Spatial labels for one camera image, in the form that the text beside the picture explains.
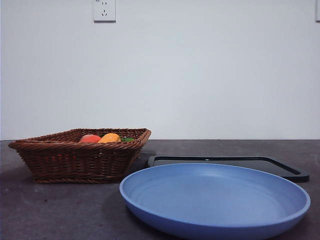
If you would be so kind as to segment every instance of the wall socket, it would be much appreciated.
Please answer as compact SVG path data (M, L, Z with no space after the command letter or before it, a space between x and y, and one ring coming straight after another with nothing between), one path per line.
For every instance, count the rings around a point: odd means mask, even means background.
M116 0L92 0L95 23L116 22Z

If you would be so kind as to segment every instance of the wicker basket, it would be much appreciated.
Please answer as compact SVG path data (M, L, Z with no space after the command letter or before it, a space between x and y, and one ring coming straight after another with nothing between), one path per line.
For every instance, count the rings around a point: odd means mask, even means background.
M115 133L133 141L78 143L86 134ZM37 183L104 184L123 179L151 131L139 129L78 128L9 144L32 172Z

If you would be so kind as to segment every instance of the black tray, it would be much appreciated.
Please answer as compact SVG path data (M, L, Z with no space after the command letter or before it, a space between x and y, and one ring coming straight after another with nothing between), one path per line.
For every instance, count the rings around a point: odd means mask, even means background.
M256 169L270 174L278 175L296 183L309 181L309 174L296 167L275 160L271 157L262 156L234 156L234 157L199 157L199 156L151 156L148 161L148 167L155 167L166 164L181 163L206 163L206 164L224 164Z

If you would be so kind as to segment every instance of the dark table surface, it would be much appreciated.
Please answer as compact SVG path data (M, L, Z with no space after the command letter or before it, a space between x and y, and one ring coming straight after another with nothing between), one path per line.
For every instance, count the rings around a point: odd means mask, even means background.
M18 154L1 141L1 240L178 240L137 219L119 183L37 184ZM298 183L311 207L291 230L273 240L320 240L320 140L149 140L130 169L150 156L267 156L303 169Z

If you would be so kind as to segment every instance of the blue plate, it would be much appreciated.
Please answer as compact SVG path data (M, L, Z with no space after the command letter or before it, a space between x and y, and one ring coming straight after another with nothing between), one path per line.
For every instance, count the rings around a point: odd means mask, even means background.
M262 240L297 224L310 206L301 187L244 167L179 163L127 176L128 208L160 231L192 240Z

